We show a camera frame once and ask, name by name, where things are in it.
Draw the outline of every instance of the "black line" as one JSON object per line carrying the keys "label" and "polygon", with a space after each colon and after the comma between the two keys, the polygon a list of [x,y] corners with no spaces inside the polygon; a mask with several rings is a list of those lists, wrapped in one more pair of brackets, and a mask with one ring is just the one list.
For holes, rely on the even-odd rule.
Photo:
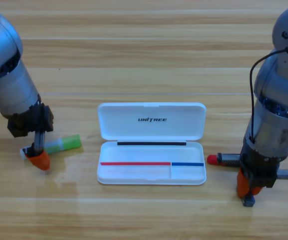
{"label": "black line", "polygon": [[186,142],[162,142],[162,141],[119,141],[117,145],[162,145],[162,146],[186,146]]}

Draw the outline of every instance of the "silver metal cylinder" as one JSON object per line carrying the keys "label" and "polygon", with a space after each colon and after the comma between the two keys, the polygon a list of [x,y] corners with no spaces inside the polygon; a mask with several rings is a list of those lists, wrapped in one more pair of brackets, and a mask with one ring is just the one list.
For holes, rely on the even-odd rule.
{"label": "silver metal cylinder", "polygon": [[257,101],[254,115],[255,143],[249,139],[251,120],[246,131],[247,144],[259,154],[267,157],[285,158],[288,156],[288,118],[278,116]]}
{"label": "silver metal cylinder", "polygon": [[20,60],[12,72],[0,78],[0,113],[5,116],[23,113],[37,100],[37,89]]}

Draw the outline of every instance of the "orange cap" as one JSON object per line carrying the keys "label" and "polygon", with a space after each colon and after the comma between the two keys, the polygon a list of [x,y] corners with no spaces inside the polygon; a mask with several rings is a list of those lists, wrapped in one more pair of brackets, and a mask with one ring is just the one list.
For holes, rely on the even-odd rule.
{"label": "orange cap", "polygon": [[47,152],[43,151],[40,155],[34,156],[34,157],[28,157],[26,155],[27,159],[30,160],[30,162],[37,168],[47,171],[50,168],[50,159],[47,154]]}

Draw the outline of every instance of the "wooden table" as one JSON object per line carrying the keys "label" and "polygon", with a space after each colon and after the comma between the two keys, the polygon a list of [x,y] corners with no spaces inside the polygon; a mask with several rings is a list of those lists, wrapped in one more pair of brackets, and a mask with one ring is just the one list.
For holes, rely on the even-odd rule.
{"label": "wooden table", "polygon": [[54,113],[47,139],[78,133],[83,144],[54,155],[44,174],[18,154],[32,135],[12,138],[0,115],[0,240],[288,240],[288,181],[245,208],[235,169],[207,165],[206,183],[189,187],[96,179],[104,102],[201,102],[205,156],[238,153],[249,70],[271,51],[286,8],[288,0],[0,0]]}

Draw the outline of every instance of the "open box lid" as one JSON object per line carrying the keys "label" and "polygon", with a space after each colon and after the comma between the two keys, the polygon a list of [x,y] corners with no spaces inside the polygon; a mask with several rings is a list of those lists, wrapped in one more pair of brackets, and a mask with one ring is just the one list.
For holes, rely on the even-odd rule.
{"label": "open box lid", "polygon": [[206,107],[198,102],[114,102],[98,107],[101,135],[117,141],[195,141]]}

